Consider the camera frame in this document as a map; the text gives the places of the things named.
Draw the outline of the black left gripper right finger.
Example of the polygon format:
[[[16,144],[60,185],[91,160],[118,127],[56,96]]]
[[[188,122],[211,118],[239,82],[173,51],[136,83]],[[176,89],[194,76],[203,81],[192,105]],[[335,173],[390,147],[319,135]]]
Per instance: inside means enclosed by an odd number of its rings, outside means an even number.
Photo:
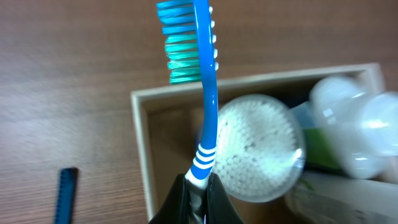
[[[217,174],[211,173],[206,190],[206,224],[244,224]]]

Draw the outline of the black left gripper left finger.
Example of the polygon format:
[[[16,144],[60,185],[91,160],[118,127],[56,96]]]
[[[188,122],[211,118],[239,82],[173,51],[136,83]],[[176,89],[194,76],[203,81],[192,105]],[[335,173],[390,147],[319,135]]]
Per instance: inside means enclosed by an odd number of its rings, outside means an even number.
[[[194,186],[184,174],[179,174],[149,224],[191,223],[205,223],[205,190]]]

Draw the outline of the cotton swab tub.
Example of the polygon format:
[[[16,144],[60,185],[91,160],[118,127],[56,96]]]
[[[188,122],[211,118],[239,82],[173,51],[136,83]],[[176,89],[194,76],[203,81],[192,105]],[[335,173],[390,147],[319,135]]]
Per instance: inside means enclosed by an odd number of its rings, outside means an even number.
[[[218,115],[217,158],[213,172],[227,193],[252,203],[283,196],[299,180],[306,147],[290,108],[260,94],[237,97]]]

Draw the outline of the white squeeze tube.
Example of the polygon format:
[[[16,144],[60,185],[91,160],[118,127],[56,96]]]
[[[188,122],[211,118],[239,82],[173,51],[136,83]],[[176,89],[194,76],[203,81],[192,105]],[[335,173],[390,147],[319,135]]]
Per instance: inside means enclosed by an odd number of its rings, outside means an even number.
[[[284,196],[307,223],[397,224],[397,185],[305,171]]]

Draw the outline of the blue white toothbrush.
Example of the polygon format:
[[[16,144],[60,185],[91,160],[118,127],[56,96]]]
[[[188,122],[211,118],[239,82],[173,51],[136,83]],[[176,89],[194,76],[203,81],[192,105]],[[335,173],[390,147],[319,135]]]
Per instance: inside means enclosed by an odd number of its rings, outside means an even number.
[[[173,85],[200,82],[203,93],[202,135],[186,179],[205,189],[216,161],[218,130],[218,51],[208,0],[170,0],[156,4],[165,35],[165,54]]]

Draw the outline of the clear bottle with dark liquid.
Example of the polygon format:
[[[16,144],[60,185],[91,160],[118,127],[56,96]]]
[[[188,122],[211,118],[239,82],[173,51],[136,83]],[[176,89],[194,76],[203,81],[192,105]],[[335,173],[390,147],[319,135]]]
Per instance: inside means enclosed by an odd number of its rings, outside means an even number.
[[[372,179],[396,167],[396,92],[371,93],[352,78],[325,78],[291,112],[305,136],[306,168]]]

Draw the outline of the white cardboard box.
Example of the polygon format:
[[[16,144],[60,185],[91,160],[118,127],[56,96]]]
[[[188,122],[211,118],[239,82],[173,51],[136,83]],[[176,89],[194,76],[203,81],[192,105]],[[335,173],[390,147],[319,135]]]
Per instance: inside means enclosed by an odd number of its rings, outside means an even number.
[[[218,81],[219,99],[205,97],[201,83],[135,91],[131,94],[138,151],[144,182],[148,221],[164,203],[174,179],[182,180],[194,163],[195,134],[205,146],[214,146],[218,130],[216,104],[256,91],[288,93],[307,90],[330,75],[352,75],[366,88],[378,92],[384,84],[379,65],[337,67],[269,73]]]

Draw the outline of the blue disposable razor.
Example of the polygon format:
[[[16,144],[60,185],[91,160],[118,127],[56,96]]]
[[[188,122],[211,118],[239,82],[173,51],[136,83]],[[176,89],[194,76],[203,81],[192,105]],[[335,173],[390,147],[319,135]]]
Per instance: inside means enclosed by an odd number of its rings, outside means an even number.
[[[60,170],[53,224],[72,224],[78,174],[76,167]]]

